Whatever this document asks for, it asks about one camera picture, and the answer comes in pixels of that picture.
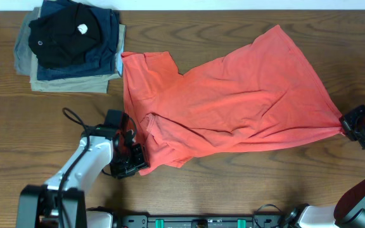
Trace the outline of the red printed t-shirt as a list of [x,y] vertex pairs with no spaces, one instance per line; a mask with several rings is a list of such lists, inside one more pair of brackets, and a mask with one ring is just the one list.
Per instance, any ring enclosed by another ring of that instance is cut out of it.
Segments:
[[169,52],[122,55],[124,106],[150,166],[313,143],[341,133],[340,111],[301,50],[275,26],[180,74]]

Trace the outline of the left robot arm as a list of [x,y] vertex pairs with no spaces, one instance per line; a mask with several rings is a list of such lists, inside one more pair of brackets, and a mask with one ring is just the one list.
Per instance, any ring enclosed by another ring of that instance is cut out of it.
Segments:
[[138,128],[125,112],[108,110],[105,121],[86,125],[71,109],[63,114],[83,128],[75,153],[41,186],[27,185],[20,193],[17,227],[121,227],[115,212],[86,207],[86,194],[99,174],[123,179],[148,168],[144,146],[137,142]]

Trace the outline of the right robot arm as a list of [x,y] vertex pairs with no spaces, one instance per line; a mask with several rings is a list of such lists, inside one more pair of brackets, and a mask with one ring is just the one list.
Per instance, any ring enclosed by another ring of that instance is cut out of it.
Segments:
[[[340,118],[345,135],[365,149],[365,106]],[[288,214],[280,227],[365,228],[365,179],[349,189],[335,206],[302,205]]]

